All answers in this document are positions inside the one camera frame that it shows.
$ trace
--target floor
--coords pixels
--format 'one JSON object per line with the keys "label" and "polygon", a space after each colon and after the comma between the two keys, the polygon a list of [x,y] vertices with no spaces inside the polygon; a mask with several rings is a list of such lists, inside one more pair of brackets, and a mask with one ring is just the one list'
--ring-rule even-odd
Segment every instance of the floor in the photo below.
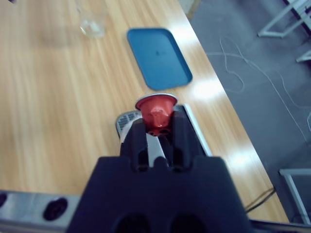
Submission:
{"label": "floor", "polygon": [[[311,132],[307,124],[311,112],[311,63],[295,62],[311,49],[311,40],[302,27],[284,39],[257,37],[259,30],[284,7],[282,0],[202,0],[190,23],[275,186],[289,220],[301,222],[278,171],[311,168]],[[295,21],[290,13],[274,29],[281,31]],[[248,63],[241,57],[228,55],[226,71],[220,40],[226,53],[239,55],[239,48]],[[310,107],[295,106],[283,85],[296,105]],[[294,181],[311,213],[311,177],[297,177]]]}

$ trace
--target glass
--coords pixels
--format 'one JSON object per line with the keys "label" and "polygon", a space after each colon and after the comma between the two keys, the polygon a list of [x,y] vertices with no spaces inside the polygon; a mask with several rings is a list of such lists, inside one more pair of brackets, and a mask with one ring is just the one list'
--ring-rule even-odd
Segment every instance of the glass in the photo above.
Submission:
{"label": "glass", "polygon": [[80,28],[90,37],[101,37],[106,31],[107,5],[104,0],[76,0]]}

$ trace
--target wooden table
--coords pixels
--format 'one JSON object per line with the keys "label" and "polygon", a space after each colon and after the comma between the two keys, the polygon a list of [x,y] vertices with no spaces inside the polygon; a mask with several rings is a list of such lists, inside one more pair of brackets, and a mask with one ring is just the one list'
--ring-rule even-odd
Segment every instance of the wooden table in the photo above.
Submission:
{"label": "wooden table", "polygon": [[[126,32],[169,29],[193,73],[167,90],[192,108],[246,206],[272,184],[177,0],[107,0],[108,31],[79,29],[74,0],[0,1],[0,189],[81,194],[100,156],[118,156],[118,115],[153,91]],[[277,195],[250,213],[288,221]]]}

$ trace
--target plastic tray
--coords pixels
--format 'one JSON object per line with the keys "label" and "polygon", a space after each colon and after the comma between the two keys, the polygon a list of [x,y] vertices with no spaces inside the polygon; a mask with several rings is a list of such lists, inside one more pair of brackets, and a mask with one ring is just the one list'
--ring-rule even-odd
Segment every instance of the plastic tray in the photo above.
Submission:
{"label": "plastic tray", "polygon": [[135,28],[127,39],[148,87],[165,90],[191,82],[191,71],[170,31]]}

